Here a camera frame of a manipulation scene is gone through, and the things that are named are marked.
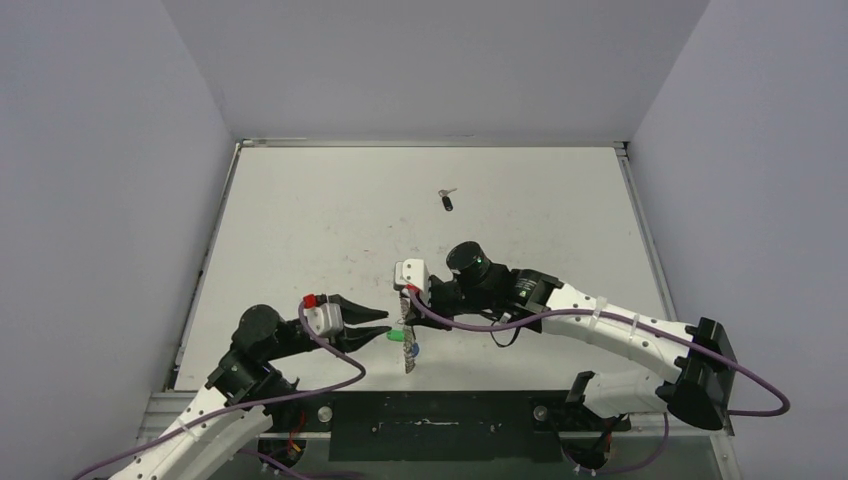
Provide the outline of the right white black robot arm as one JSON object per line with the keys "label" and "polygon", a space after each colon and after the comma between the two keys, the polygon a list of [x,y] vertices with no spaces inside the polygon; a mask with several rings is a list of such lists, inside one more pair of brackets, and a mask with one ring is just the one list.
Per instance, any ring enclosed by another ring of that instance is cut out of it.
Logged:
{"label": "right white black robot arm", "polygon": [[394,267],[394,287],[408,326],[450,331],[457,317],[490,320],[481,331],[529,329],[579,340],[635,364],[626,372],[579,373],[568,400],[600,418],[668,413],[695,428],[716,431],[729,417],[736,355],[724,326],[658,319],[610,304],[558,278],[494,263],[474,241],[446,258],[448,281],[421,259]]}

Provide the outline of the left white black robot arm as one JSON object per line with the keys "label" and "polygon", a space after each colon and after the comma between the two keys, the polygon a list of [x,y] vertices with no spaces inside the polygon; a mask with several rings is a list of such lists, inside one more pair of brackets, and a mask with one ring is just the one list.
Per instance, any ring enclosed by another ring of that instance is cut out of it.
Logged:
{"label": "left white black robot arm", "polygon": [[[116,479],[206,479],[249,440],[277,423],[299,417],[300,401],[362,380],[365,367],[351,358],[388,332],[388,312],[340,295],[308,295],[295,320],[257,304],[245,310],[229,349],[205,385],[156,439],[123,454]],[[357,369],[356,376],[313,390],[286,379],[273,361],[324,350]]]}

